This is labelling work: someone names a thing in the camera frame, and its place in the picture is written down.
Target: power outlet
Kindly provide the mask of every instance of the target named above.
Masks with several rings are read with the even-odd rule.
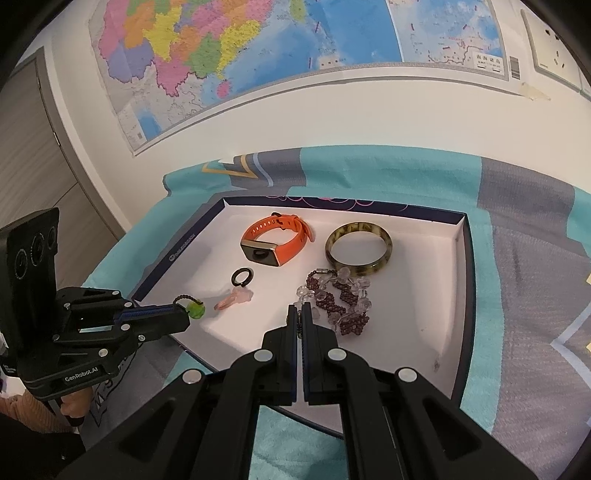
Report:
[[[581,91],[579,66],[558,35],[535,15],[521,11],[530,38],[535,69]]]

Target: watch strap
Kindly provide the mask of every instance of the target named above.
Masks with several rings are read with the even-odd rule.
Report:
[[[296,233],[289,242],[276,247],[275,256],[279,265],[287,263],[300,253],[308,239],[310,242],[314,241],[314,233],[305,221],[297,215],[281,215],[279,213],[273,213],[271,216],[253,223],[244,233],[242,240],[256,240],[263,233],[275,228],[292,230]]]

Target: green bead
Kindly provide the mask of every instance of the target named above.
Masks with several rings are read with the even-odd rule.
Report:
[[[199,320],[205,314],[205,305],[203,302],[195,303],[191,301],[185,307],[185,310],[187,310],[187,313],[192,319]]]

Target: ring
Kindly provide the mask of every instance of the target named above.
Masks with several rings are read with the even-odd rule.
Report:
[[[236,278],[238,277],[238,275],[240,275],[241,273],[244,273],[244,272],[248,272],[248,276],[247,276],[246,280],[243,282],[236,281]],[[246,287],[252,281],[254,276],[255,276],[255,273],[252,271],[251,268],[246,268],[246,267],[239,268],[232,275],[232,285],[234,285],[235,287]]]
[[[365,265],[347,265],[343,262],[339,262],[332,256],[330,251],[332,250],[333,245],[339,238],[353,232],[370,232],[374,235],[378,235],[386,244],[385,254],[377,260]],[[338,227],[334,232],[330,234],[326,241],[326,245],[324,246],[324,251],[326,253],[326,258],[328,259],[330,264],[335,268],[335,270],[338,271],[343,267],[347,267],[351,270],[352,277],[361,277],[363,275],[376,273],[377,271],[381,270],[386,263],[388,263],[388,260],[390,260],[390,256],[392,255],[392,239],[390,238],[386,230],[374,223],[347,223],[346,225]]]

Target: sleeve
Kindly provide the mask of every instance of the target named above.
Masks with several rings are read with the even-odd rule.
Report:
[[[72,428],[62,425],[57,417],[28,390],[23,395],[0,398],[0,413],[21,422],[34,432],[63,433]]]

